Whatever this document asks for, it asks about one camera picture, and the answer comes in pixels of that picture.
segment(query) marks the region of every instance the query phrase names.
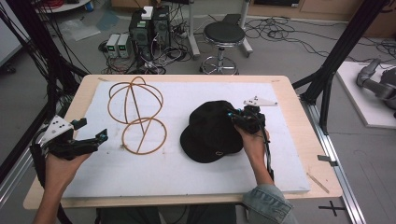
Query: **round stool seat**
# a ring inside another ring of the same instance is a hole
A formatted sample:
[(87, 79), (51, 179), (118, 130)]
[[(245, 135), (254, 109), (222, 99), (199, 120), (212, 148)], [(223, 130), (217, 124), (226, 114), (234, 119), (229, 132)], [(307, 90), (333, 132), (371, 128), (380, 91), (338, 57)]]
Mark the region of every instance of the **round stool seat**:
[(238, 25), (225, 21), (216, 21), (208, 24), (204, 29), (207, 41), (221, 47), (234, 47), (242, 44), (245, 38), (244, 30)]

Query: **black baseball cap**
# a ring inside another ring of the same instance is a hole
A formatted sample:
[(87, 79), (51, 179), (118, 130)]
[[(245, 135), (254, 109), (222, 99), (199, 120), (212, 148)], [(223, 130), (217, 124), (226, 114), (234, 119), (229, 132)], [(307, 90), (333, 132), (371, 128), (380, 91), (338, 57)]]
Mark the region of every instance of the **black baseball cap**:
[(181, 147), (191, 159), (209, 163), (242, 149), (242, 137), (227, 116), (230, 109), (234, 108), (227, 101), (212, 101), (192, 111), (189, 126), (180, 136)]

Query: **person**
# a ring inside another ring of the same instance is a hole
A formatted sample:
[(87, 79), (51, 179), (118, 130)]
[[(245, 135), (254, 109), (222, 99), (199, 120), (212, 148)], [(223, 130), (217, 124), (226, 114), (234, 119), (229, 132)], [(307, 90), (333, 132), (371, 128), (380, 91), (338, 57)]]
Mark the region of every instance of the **person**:
[[(292, 213), (291, 203), (275, 186), (266, 169), (263, 159), (265, 144), (262, 140), (262, 133), (249, 134), (237, 126), (235, 126), (235, 129), (242, 136), (244, 150), (247, 153), (257, 182), (257, 187), (243, 196), (243, 204), (249, 210), (249, 223), (298, 223)], [(56, 222), (58, 205), (64, 191), (73, 180), (79, 166), (89, 157), (90, 155), (82, 155), (72, 161), (67, 161), (51, 154), (48, 155), (46, 185), (41, 204), (36, 212), (35, 224)], [(161, 223), (156, 207), (107, 208), (104, 209), (101, 219), (102, 223)], [(234, 205), (192, 205), (188, 223), (236, 223)]]

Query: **white foam board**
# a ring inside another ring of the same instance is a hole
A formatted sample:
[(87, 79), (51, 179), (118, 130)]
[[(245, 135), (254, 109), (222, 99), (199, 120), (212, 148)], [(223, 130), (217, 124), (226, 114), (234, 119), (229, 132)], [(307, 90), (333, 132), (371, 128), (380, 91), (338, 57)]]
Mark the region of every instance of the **white foam board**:
[[(91, 138), (107, 128), (109, 138), (82, 164), (64, 193), (65, 198), (245, 193), (256, 187), (244, 150), (202, 164), (191, 160), (184, 153), (179, 137), (188, 126), (190, 113), (204, 102), (226, 100), (235, 108), (242, 108), (244, 100), (256, 95), (277, 102), (271, 84), (148, 83), (163, 94), (163, 109), (156, 118), (167, 129), (163, 146), (148, 155), (135, 155), (120, 146), (125, 124), (117, 123), (107, 112), (108, 90), (113, 84), (102, 82), (97, 87), (86, 113), (88, 125), (80, 129), (77, 136), (77, 139)], [(138, 88), (135, 89), (135, 94), (142, 117), (157, 110), (155, 98)], [(123, 96), (115, 98), (114, 104), (110, 104), (110, 110), (120, 118), (123, 111), (121, 98)], [(133, 108), (133, 104), (131, 100), (128, 108)], [(284, 192), (306, 192), (310, 186), (280, 107), (281, 105), (262, 107), (262, 113), (267, 117), (266, 127), (271, 133), (270, 149), (275, 182)], [(136, 118), (135, 112), (128, 114), (131, 118)], [(144, 142), (148, 148), (158, 146), (163, 139), (161, 125), (151, 125), (147, 141)], [(128, 141), (134, 140), (140, 133), (139, 127), (128, 132), (131, 136)]]
[[(361, 88), (356, 84), (359, 71), (367, 64), (344, 62), (338, 69), (337, 76), (340, 77), (348, 97), (366, 127), (396, 129), (396, 119), (393, 117), (395, 111), (387, 107), (382, 100), (376, 98), (372, 91)], [(391, 65), (382, 64), (382, 66), (387, 68)], [(379, 82), (384, 71), (385, 69), (378, 66), (371, 79)]]

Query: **desk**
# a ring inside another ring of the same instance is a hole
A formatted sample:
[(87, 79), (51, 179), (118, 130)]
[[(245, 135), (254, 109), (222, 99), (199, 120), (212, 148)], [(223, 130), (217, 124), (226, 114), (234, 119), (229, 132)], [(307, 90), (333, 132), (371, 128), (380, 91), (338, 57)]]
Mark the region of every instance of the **desk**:
[[(94, 96), (96, 86), (101, 81), (131, 81), (134, 76), (90, 75), (84, 77), (73, 103), (65, 116), (71, 121), (83, 118)], [(271, 83), (276, 98), (281, 106), (285, 121), (297, 148), (300, 160), (306, 170), (311, 190), (301, 194), (285, 194), (288, 199), (340, 197), (342, 190), (333, 168), (325, 161), (319, 161), (317, 155), (324, 152), (313, 128), (300, 104), (290, 81), (282, 76), (144, 76), (147, 82), (255, 82)], [(23, 206), (26, 209), (37, 209), (43, 189), (37, 180), (30, 188)], [(164, 205), (189, 203), (239, 203), (241, 194), (221, 195), (183, 195), (183, 196), (144, 196), (115, 198), (81, 198), (62, 199), (64, 207), (105, 207), (128, 205)]]

